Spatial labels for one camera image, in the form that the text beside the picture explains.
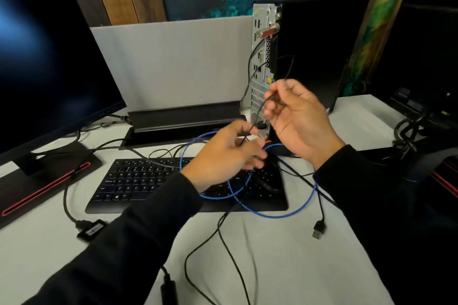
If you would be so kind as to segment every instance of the desk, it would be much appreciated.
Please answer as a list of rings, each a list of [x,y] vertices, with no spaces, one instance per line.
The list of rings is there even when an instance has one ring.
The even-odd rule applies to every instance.
[[[330,119],[346,143],[362,150],[390,146],[392,128],[403,116],[365,95],[339,98]],[[123,125],[96,130],[83,135],[82,142],[89,148],[96,147],[124,137],[127,130],[128,126]],[[60,139],[48,148],[69,141]],[[200,148],[202,145],[192,145],[186,155],[194,156]],[[148,156],[154,149],[139,151]],[[116,149],[99,151],[96,155],[104,165],[70,187],[69,210],[78,219],[112,221],[117,215],[88,215],[84,209],[113,160],[136,158],[136,155]],[[287,161],[302,174],[312,171],[304,160]],[[5,164],[0,167],[0,176],[14,169],[13,163]],[[312,189],[288,174],[283,174],[283,178],[292,211],[305,202]],[[64,214],[62,198],[60,192],[0,230],[0,303],[3,305],[20,304],[34,295],[49,276],[86,247],[76,239],[77,230]],[[345,216],[328,202],[323,204],[328,230],[321,240],[312,237],[313,226],[321,218],[316,196],[305,210],[287,219],[232,213],[225,221],[222,233],[244,276],[252,304],[392,304]],[[175,240],[165,266],[177,284],[180,305],[208,304],[187,284],[183,263],[186,255],[215,230],[220,216],[220,213],[197,214]],[[237,272],[217,237],[190,258],[188,270],[191,279],[221,304],[246,303]],[[159,272],[146,304],[162,303],[162,282],[163,275]]]

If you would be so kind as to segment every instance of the keyboard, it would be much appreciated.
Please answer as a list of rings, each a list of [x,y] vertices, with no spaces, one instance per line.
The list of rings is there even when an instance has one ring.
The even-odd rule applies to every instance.
[[[116,159],[86,206],[86,213],[121,213],[129,204],[149,198],[175,172],[179,171],[173,168],[175,163],[172,158],[152,160],[162,166],[141,158]],[[183,166],[191,160],[192,158],[183,158]],[[241,171],[234,176],[230,180],[232,190],[238,191],[245,184],[248,176],[247,171]],[[211,186],[202,194],[211,198],[221,198],[230,195],[231,192],[225,182]],[[253,171],[248,185],[237,197],[243,204],[256,211],[285,211],[288,209],[280,169],[267,162],[263,169]],[[236,203],[234,198],[204,199],[201,212],[226,212]],[[234,211],[246,211],[246,209],[238,207]]]

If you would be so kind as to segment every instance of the computer tower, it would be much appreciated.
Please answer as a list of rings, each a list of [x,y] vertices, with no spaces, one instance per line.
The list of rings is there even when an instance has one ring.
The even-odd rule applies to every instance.
[[[253,5],[250,62],[251,121],[264,101],[264,94],[275,80],[297,79],[332,111],[342,88],[347,65],[369,0],[284,0]],[[274,34],[263,37],[273,28]],[[258,121],[264,121],[264,107]],[[267,129],[262,137],[276,140]]]

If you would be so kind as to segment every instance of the black long-sleeve shirt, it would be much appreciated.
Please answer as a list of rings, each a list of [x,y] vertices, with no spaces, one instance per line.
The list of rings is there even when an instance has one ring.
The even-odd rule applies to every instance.
[[[456,302],[453,221],[398,187],[351,146],[314,178],[342,209],[397,305]],[[127,208],[26,304],[143,304],[175,236],[201,206],[186,177],[174,175],[151,198]]]

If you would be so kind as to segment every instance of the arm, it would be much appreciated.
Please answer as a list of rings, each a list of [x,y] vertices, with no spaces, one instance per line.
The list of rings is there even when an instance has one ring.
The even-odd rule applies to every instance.
[[[235,121],[221,129],[181,173],[146,201],[128,207],[26,304],[143,304],[175,236],[202,207],[199,192],[241,169],[264,166],[265,140],[236,146],[237,133],[250,127]]]
[[[346,146],[299,82],[278,80],[266,98],[274,94],[265,116],[283,144],[317,169],[316,182],[342,209],[393,300],[438,300],[452,292],[457,224]]]

